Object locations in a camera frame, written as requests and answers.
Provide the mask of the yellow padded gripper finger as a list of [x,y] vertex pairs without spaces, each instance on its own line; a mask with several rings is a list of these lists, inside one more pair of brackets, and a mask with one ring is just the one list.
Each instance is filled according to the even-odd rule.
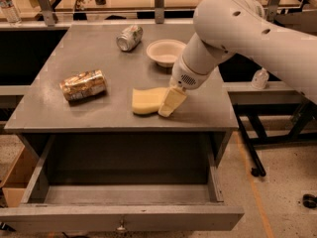
[[158,109],[158,114],[162,117],[169,117],[186,99],[187,95],[182,88],[170,87]]

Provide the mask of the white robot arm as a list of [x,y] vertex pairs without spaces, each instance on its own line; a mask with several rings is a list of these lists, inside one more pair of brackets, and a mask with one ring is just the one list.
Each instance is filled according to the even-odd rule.
[[194,11],[194,35],[172,68],[158,114],[167,117],[220,63],[244,56],[317,103],[317,37],[262,17],[255,0],[202,0]]

